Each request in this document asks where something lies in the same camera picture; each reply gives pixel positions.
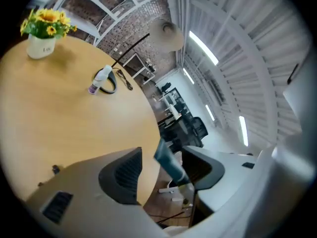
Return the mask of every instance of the shelf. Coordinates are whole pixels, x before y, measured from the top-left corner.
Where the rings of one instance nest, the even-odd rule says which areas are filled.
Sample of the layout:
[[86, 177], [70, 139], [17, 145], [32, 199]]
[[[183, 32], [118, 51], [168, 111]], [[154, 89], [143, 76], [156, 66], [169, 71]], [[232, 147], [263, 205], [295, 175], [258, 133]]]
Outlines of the shelf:
[[64, 11], [66, 13], [66, 17], [70, 18], [71, 25], [76, 25], [78, 29], [97, 37], [98, 39], [100, 38], [98, 28], [88, 20], [85, 20], [64, 8], [59, 9], [59, 11]]

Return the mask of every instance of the table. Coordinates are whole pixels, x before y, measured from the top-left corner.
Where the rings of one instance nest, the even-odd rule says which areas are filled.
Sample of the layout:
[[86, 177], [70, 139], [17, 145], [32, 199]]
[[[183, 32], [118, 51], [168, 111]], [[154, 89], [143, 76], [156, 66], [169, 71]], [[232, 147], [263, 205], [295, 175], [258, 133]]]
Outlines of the table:
[[115, 73], [114, 94], [89, 94], [96, 71], [114, 60], [80, 39], [57, 40], [54, 52], [39, 60], [29, 58], [26, 47], [27, 41], [19, 43], [0, 62], [1, 164], [16, 195], [26, 200], [53, 176], [52, 165], [141, 146], [137, 199], [145, 204], [159, 174], [153, 156], [160, 136], [141, 88], [117, 64], [133, 91]]

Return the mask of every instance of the fluorescent light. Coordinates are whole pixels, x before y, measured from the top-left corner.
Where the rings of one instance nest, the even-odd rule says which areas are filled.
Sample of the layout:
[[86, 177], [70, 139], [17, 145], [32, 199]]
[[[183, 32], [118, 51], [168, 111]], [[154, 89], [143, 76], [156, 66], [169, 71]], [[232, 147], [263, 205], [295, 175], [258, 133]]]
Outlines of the fluorescent light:
[[207, 109], [209, 115], [211, 116], [211, 119], [214, 121], [214, 117], [213, 117], [213, 115], [212, 115], [212, 113], [211, 113], [211, 111], [210, 111], [208, 105], [205, 105], [205, 107], [206, 107], [206, 109]]
[[239, 116], [239, 120], [241, 123], [241, 128], [242, 128], [242, 135], [243, 135], [243, 143], [245, 144], [245, 146], [248, 146], [248, 134], [247, 134], [247, 126], [246, 126], [246, 121], [244, 119], [244, 117]]
[[188, 72], [185, 70], [185, 68], [183, 68], [183, 71], [185, 72], [186, 76], [188, 76], [189, 80], [195, 84], [195, 82], [193, 81], [193, 79], [190, 77], [190, 75], [188, 74]]
[[217, 65], [218, 59], [214, 56], [214, 54], [210, 51], [209, 48], [192, 32], [189, 31], [189, 37], [192, 38], [199, 47], [206, 53], [206, 55], [210, 58], [214, 65]]

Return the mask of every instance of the white bottle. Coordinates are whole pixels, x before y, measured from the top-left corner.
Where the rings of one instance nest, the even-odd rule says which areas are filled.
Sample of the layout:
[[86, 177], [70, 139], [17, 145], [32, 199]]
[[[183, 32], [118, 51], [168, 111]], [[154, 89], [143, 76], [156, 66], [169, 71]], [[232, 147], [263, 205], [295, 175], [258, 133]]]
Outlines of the white bottle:
[[93, 83], [88, 88], [88, 92], [96, 94], [103, 82], [108, 78], [109, 73], [112, 71], [110, 65], [106, 65], [101, 71], [99, 71], [93, 80]]

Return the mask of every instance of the white pot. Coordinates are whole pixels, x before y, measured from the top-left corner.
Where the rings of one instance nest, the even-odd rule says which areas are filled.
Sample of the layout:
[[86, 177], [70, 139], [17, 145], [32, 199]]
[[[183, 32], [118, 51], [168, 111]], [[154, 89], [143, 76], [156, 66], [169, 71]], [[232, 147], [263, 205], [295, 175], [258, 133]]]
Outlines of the white pot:
[[40, 59], [53, 53], [55, 47], [55, 38], [39, 39], [33, 35], [29, 38], [29, 45], [26, 53], [33, 59]]

